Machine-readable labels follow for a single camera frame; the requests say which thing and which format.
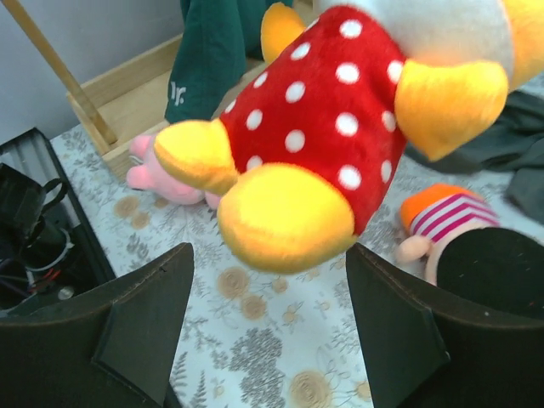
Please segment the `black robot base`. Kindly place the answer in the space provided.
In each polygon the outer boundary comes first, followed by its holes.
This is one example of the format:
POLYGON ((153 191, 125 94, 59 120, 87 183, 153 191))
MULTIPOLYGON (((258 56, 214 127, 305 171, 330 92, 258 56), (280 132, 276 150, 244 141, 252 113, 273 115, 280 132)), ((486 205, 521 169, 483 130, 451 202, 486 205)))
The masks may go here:
POLYGON ((89 291, 115 274, 51 143, 33 128, 1 146, 1 314, 89 291))

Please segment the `black-haired doll striped shirt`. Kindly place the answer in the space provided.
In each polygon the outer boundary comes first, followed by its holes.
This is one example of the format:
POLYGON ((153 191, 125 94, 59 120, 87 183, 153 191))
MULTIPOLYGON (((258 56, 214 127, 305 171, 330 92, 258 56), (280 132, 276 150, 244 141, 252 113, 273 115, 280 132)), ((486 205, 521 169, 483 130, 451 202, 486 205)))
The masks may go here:
POLYGON ((501 225, 480 195, 433 184, 399 208, 407 237, 396 259, 425 259, 427 283, 486 307, 543 317, 543 245, 501 225))

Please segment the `yellow frog plush small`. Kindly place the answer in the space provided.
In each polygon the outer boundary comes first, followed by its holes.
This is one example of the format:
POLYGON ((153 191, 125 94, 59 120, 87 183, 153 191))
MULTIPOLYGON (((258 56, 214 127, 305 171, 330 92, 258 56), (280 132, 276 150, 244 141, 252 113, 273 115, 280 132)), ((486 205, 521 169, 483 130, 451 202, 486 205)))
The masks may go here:
POLYGON ((540 1, 318 1, 265 13, 266 68, 211 121, 156 136, 177 180, 220 196, 226 246, 297 273, 348 250, 407 145, 437 161, 543 69, 540 1))

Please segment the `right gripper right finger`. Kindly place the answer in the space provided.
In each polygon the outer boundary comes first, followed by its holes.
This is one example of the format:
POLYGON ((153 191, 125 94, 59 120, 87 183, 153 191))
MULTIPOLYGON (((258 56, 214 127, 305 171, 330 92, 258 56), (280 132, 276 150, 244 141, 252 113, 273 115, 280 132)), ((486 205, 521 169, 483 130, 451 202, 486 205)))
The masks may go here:
POLYGON ((541 407, 543 323, 472 303, 361 244, 346 272, 375 407, 541 407))

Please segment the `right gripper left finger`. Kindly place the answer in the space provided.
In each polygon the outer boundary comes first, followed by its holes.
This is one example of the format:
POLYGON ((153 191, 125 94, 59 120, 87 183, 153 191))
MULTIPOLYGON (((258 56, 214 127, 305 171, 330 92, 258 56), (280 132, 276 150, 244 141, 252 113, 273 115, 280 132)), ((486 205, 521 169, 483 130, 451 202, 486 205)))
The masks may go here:
POLYGON ((2 312, 2 406, 179 406, 169 378, 193 275, 183 243, 70 299, 2 312))

